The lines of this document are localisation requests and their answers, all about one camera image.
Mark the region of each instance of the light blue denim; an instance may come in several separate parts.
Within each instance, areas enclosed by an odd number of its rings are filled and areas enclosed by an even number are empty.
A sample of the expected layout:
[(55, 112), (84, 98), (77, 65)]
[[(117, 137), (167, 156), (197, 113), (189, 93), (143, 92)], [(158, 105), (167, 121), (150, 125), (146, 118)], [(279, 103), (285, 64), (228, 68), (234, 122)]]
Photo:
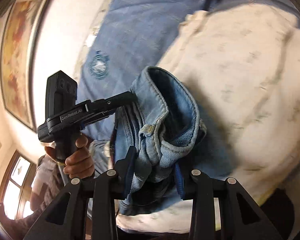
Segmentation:
[(151, 213), (180, 201), (172, 169), (189, 153), (192, 167), (211, 177), (224, 178), (231, 172), (233, 164), (218, 129), (203, 108), (200, 114), (196, 101), (177, 78), (161, 68), (146, 67), (130, 91), (138, 101), (120, 107), (115, 114), (114, 161), (123, 159), (131, 145), (138, 149), (138, 158), (131, 192), (120, 201), (120, 213)]
[[(218, 0), (112, 0), (82, 67), (78, 102), (125, 92), (147, 65), (156, 65), (178, 36), (187, 14), (213, 8)], [(114, 116), (86, 134), (109, 139)]]

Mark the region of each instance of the denim jeans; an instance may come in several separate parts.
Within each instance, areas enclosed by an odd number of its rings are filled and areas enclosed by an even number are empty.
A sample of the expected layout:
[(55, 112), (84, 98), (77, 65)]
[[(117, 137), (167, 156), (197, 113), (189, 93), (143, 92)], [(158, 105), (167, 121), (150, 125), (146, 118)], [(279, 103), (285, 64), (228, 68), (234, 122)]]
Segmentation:
[(131, 192), (120, 201), (120, 213), (156, 212), (179, 201), (172, 169), (189, 153), (192, 166), (211, 177), (220, 179), (231, 172), (233, 164), (212, 119), (203, 108), (200, 113), (192, 95), (172, 74), (146, 67), (130, 91), (138, 101), (116, 111), (114, 162), (123, 159), (131, 145), (138, 158)]

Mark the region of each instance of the black bracket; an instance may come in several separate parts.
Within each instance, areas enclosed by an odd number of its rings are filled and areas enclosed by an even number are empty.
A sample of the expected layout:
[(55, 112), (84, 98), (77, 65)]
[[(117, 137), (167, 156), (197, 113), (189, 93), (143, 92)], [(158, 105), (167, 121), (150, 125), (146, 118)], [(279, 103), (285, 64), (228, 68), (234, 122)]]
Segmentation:
[(93, 198), (92, 239), (117, 240), (114, 200), (130, 192), (137, 150), (130, 147), (126, 158), (113, 170), (90, 180), (72, 179), (44, 210), (24, 240), (83, 240), (89, 198)]
[(187, 158), (175, 164), (175, 181), (183, 200), (193, 199), (189, 240), (215, 240), (214, 198), (218, 198), (222, 240), (282, 240), (253, 198), (234, 178), (212, 179), (191, 170)]

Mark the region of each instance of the finger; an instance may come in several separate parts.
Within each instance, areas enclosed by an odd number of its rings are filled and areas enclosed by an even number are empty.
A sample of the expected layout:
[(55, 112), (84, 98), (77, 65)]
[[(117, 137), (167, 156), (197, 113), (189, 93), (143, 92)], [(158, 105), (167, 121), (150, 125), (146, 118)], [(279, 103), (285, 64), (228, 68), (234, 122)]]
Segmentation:
[(70, 155), (68, 158), (66, 158), (66, 165), (75, 165), (80, 161), (83, 161), (84, 159), (88, 158), (90, 156), (90, 153), (86, 147), (80, 148), (78, 151), (76, 151), (74, 154)]
[(87, 144), (88, 144), (88, 138), (85, 137), (83, 134), (81, 134), (75, 141), (75, 145), (78, 148), (82, 148), (82, 147), (86, 146)]
[(46, 146), (44, 147), (44, 150), (46, 151), (46, 154), (49, 155), (52, 159), (56, 159), (56, 151), (54, 148)]
[(80, 178), (80, 179), (84, 179), (86, 177), (91, 176), (94, 173), (94, 165), (92, 165), (90, 168), (88, 168), (85, 171), (82, 171), (80, 173), (77, 174), (70, 174), (69, 177), (72, 178)]
[(76, 174), (87, 170), (91, 165), (93, 165), (92, 158), (87, 158), (75, 165), (64, 167), (63, 172), (65, 174)]

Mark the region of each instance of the framed painting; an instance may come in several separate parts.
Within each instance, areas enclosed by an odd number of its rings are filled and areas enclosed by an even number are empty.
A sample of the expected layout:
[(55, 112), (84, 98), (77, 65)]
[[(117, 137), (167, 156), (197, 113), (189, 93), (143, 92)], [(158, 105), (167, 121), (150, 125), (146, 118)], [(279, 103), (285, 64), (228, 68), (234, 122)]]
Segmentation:
[(50, 0), (15, 0), (3, 34), (0, 59), (5, 109), (36, 131), (32, 105), (32, 67), (35, 45)]

